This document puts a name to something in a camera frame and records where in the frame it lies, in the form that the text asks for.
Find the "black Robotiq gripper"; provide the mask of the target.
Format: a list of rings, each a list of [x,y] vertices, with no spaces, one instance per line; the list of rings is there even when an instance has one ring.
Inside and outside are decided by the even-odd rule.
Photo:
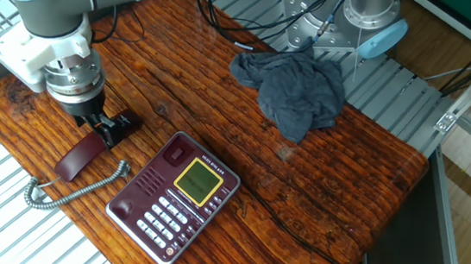
[[[83,103],[71,104],[61,103],[62,109],[74,118],[77,127],[82,127],[85,123],[101,137],[105,147],[112,149],[121,140],[118,133],[120,128],[113,119],[104,114],[105,95],[99,92],[92,99]]]

